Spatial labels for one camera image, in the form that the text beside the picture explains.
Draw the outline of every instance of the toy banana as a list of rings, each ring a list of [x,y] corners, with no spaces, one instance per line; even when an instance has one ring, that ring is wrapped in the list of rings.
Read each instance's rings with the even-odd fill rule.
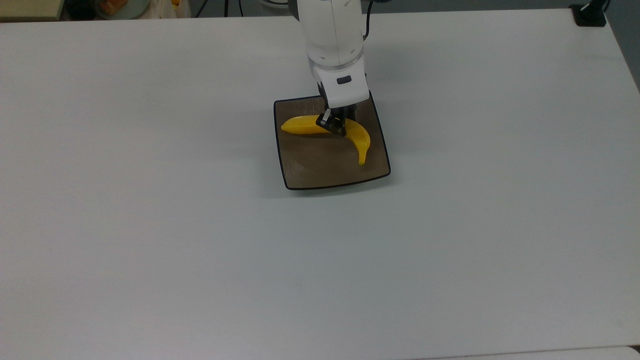
[[[317,118],[318,115],[293,117],[282,124],[280,129],[294,135],[330,134],[329,131],[316,125]],[[362,125],[351,119],[346,119],[344,128],[347,132],[345,137],[351,140],[356,150],[358,150],[358,164],[364,165],[367,151],[371,145],[369,133]]]

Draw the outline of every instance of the black cable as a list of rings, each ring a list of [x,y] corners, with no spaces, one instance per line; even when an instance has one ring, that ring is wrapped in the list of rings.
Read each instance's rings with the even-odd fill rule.
[[[369,18],[371,18],[371,8],[373,7],[373,0],[369,1],[369,7],[367,8],[367,33],[362,37],[362,40],[367,40],[369,36]]]
[[[204,6],[207,4],[209,0],[204,0],[204,3],[202,3],[202,6],[200,7],[200,10],[198,10],[198,13],[196,14],[196,17],[200,16],[200,13],[202,12],[202,9],[204,9]]]

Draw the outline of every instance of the white table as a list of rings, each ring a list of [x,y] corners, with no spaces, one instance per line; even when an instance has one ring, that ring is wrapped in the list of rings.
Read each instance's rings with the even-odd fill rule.
[[[392,174],[300,193],[272,115],[317,91],[293,18],[0,24],[0,357],[640,343],[640,95],[611,29],[371,26]]]

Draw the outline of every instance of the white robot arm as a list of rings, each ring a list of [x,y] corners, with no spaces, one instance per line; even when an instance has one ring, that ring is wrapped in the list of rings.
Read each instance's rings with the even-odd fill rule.
[[[344,119],[354,115],[356,103],[369,98],[360,0],[297,0],[289,4],[300,20],[311,73],[326,100],[327,109],[316,123],[344,136]]]

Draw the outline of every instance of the brown tray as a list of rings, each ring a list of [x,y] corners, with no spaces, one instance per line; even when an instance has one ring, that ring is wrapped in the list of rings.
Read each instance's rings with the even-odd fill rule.
[[[358,151],[349,139],[333,135],[292,135],[280,129],[285,121],[324,112],[320,96],[279,100],[273,104],[280,168],[287,189],[313,190],[364,183],[391,173],[385,138],[373,98],[358,103],[356,119],[371,137],[367,161],[358,164]]]

